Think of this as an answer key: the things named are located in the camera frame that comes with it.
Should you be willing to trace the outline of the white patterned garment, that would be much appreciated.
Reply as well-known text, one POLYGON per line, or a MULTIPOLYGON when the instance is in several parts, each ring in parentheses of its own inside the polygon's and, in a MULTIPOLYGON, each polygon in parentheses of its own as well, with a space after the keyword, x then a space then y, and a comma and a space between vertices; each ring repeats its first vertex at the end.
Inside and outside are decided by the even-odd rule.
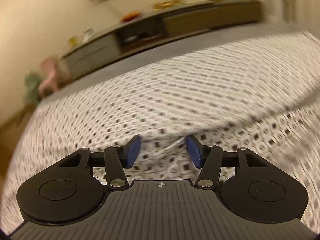
POLYGON ((249 148, 300 181, 309 194, 303 222, 319 232, 319 38, 306 30, 204 48, 43 101, 9 166, 1 229, 23 221, 19 186, 82 147, 99 151, 140 135, 128 180, 194 180, 189 134, 225 150, 249 148))

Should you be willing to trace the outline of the pink plastic child chair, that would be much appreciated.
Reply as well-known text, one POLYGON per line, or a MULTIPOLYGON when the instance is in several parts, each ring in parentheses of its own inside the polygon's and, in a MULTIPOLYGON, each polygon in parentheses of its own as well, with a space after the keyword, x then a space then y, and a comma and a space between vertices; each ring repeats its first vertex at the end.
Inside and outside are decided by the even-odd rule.
POLYGON ((59 60, 54 56, 43 60, 40 65, 40 70, 46 76, 38 87, 38 94, 42 99, 44 99, 48 93, 56 93, 71 81, 69 72, 60 68, 59 60))

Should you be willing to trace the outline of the green plastic child chair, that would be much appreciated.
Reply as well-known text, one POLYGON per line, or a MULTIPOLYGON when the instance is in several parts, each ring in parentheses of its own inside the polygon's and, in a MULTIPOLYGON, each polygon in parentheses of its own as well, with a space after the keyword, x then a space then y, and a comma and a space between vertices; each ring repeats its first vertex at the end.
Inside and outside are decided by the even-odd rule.
POLYGON ((25 94, 23 101, 26 105, 38 105, 41 101, 39 86, 42 83, 37 72, 30 72, 24 78, 25 94))

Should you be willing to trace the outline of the long grey tv cabinet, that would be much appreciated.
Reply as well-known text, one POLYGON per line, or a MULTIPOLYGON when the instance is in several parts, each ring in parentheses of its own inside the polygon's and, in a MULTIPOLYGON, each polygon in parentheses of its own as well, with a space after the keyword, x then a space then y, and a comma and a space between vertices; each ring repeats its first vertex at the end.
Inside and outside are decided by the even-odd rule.
POLYGON ((79 79, 146 50, 212 30, 263 21, 260 1, 198 2, 151 12, 94 35, 63 55, 79 79))

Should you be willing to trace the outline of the orange fruit plate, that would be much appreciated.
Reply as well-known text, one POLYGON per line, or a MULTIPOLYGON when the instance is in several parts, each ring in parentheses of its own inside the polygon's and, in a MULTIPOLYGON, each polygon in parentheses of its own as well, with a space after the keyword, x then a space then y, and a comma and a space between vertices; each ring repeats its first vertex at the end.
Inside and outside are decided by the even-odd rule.
POLYGON ((135 20, 135 19, 139 18, 140 15, 141 15, 141 13, 138 12, 138 11, 131 12, 131 13, 127 14, 127 15, 124 15, 121 18, 121 22, 123 22, 123 23, 130 22, 132 20, 135 20))

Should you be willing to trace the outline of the gold ornament set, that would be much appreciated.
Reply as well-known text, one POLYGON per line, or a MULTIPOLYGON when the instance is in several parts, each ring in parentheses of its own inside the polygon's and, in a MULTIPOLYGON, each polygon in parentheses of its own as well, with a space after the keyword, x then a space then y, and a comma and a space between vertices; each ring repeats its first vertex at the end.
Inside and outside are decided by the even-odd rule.
POLYGON ((170 0, 170 1, 162 2, 162 3, 155 3, 153 5, 153 10, 159 11, 159 10, 163 10, 163 9, 167 9, 167 8, 179 5, 181 3, 182 3, 181 0, 170 0))

